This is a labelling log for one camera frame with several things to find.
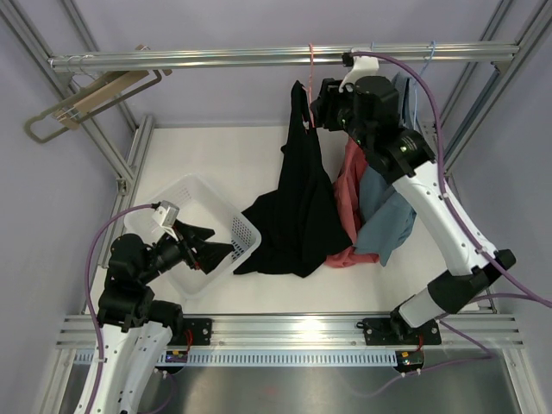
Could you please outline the pink wire hanger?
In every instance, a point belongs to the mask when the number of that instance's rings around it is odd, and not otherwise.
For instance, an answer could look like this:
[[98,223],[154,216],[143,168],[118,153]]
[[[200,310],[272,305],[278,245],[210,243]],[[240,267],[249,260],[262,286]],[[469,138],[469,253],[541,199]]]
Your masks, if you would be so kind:
[[315,129],[316,128],[316,122],[315,117],[311,108],[312,105],[312,88],[313,88],[313,78],[314,78],[314,66],[315,66],[315,56],[314,56],[314,46],[312,43],[308,44],[309,48],[309,77],[308,77],[308,88],[306,89],[306,96],[308,99],[308,109],[309,109],[309,115],[310,115],[310,128]]

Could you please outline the red t shirt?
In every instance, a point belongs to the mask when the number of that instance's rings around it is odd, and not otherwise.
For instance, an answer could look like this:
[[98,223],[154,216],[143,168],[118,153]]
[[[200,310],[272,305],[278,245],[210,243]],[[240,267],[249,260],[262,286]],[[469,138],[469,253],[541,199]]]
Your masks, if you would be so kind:
[[[360,182],[367,167],[361,148],[352,138],[348,138],[342,167],[333,187],[342,227],[352,243],[357,241],[358,231],[361,229]],[[354,251],[355,247],[352,245],[339,254],[328,256],[324,264],[327,267],[344,268],[379,261],[377,254],[356,254]]]

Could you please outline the black t shirt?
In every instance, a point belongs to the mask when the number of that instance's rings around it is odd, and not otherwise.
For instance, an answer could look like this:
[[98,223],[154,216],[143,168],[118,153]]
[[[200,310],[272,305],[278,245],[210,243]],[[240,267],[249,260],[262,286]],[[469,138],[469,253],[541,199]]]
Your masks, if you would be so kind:
[[291,90],[291,113],[278,186],[242,214],[259,230],[259,247],[234,274],[294,274],[306,278],[329,255],[352,246],[344,230],[304,86]]

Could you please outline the blue t shirt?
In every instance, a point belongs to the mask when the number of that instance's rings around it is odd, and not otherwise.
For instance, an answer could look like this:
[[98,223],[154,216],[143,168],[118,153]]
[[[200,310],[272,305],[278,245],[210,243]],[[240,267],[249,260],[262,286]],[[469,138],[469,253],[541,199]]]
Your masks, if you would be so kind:
[[349,142],[354,145],[355,159],[364,166],[357,189],[354,257],[376,260],[383,266],[409,237],[417,216],[386,182],[393,166],[391,156],[382,152],[411,126],[411,121],[403,120],[408,87],[405,84],[398,91],[393,80],[381,76],[363,77],[354,83],[354,132]]

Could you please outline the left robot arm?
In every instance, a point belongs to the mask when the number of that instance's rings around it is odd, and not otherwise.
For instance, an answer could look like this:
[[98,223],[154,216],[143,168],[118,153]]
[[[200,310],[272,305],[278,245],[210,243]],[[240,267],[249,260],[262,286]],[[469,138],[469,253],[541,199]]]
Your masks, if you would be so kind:
[[214,230],[180,221],[151,245],[128,233],[111,244],[104,288],[89,310],[96,349],[77,413],[136,413],[151,372],[166,347],[189,360],[194,345],[210,344],[210,321],[186,318],[180,304],[157,300],[150,282],[179,264],[210,274],[230,256]]

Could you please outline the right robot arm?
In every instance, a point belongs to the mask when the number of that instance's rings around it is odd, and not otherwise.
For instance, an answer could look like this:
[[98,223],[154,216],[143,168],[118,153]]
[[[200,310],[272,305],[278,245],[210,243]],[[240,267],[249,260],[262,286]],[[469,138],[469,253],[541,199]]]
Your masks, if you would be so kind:
[[399,93],[382,76],[354,83],[326,78],[311,104],[316,126],[344,131],[370,167],[417,213],[445,260],[446,269],[390,314],[386,334],[400,343],[416,340],[444,314],[455,314],[516,262],[481,235],[447,184],[423,136],[400,120]]

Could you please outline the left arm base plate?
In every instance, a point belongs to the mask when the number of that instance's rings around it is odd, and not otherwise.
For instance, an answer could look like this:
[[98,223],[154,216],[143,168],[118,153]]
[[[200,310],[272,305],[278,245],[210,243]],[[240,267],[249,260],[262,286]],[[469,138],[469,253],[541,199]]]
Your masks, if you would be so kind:
[[170,346],[210,346],[213,320],[203,317],[184,317],[176,325],[176,332],[169,342]]

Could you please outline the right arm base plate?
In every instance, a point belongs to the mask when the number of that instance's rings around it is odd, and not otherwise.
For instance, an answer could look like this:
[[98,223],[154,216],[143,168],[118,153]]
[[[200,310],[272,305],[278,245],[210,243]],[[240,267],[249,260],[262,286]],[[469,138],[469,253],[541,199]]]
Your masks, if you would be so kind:
[[435,320],[412,328],[390,317],[367,317],[356,323],[364,335],[366,345],[441,345],[442,338]]

